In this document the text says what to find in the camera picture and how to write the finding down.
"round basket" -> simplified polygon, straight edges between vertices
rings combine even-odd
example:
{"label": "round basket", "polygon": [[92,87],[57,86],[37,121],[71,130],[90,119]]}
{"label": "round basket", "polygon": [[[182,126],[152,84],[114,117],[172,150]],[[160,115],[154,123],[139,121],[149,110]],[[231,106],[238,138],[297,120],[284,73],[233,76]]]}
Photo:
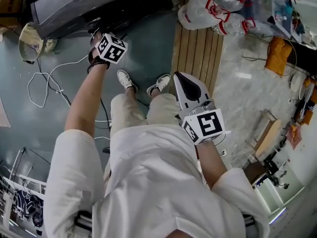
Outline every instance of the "round basket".
{"label": "round basket", "polygon": [[42,40],[36,29],[26,24],[19,38],[19,52],[26,62],[34,62],[41,55],[51,52],[57,44],[57,40]]}

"white shorts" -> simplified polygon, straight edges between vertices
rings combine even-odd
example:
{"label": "white shorts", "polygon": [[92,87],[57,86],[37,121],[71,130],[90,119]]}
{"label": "white shorts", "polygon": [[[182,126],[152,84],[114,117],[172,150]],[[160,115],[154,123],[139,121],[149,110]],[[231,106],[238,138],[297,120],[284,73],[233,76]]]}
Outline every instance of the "white shorts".
{"label": "white shorts", "polygon": [[127,96],[119,94],[111,101],[112,127],[110,136],[121,129],[148,124],[179,124],[175,117],[180,108],[174,95],[163,93],[150,103],[147,117],[139,109],[138,103]]}

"wooden pallet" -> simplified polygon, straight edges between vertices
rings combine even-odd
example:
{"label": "wooden pallet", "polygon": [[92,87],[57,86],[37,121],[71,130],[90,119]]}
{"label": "wooden pallet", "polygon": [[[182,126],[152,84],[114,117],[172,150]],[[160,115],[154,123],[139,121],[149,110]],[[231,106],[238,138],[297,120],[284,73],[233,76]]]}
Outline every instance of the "wooden pallet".
{"label": "wooden pallet", "polygon": [[[212,96],[221,59],[223,36],[211,28],[190,31],[178,22],[175,29],[171,75],[191,74],[205,83]],[[169,92],[174,94],[171,80]]]}

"white sneaker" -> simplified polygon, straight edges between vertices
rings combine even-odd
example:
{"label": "white sneaker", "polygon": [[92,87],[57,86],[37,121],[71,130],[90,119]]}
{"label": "white sneaker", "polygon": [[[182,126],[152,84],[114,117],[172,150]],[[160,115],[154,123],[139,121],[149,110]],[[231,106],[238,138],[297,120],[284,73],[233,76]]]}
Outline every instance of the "white sneaker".
{"label": "white sneaker", "polygon": [[127,88],[129,88],[131,86],[134,86],[135,92],[138,91],[138,87],[132,82],[129,74],[125,70],[123,70],[123,69],[118,70],[117,76],[118,76],[118,80],[119,80],[120,84],[123,85],[124,90],[127,90]]}
{"label": "white sneaker", "polygon": [[154,88],[157,88],[160,92],[168,85],[170,80],[169,74],[164,74],[161,77],[158,78],[157,82],[154,85],[151,85],[147,89],[147,94],[151,96],[151,92]]}

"chair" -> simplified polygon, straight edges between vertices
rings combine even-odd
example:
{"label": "chair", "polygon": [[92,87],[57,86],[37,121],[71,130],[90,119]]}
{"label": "chair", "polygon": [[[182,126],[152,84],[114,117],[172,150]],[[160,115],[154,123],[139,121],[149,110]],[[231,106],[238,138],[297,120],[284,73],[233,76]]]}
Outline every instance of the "chair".
{"label": "chair", "polygon": [[259,157],[262,154],[262,152],[264,152],[272,144],[272,142],[278,135],[279,129],[282,126],[282,120],[276,119],[275,116],[272,115],[272,113],[269,110],[262,111],[262,115],[266,117],[269,120],[269,122],[261,137],[258,140],[253,138],[253,140],[256,142],[256,145],[253,146],[246,140],[246,143],[255,150],[256,157]]}

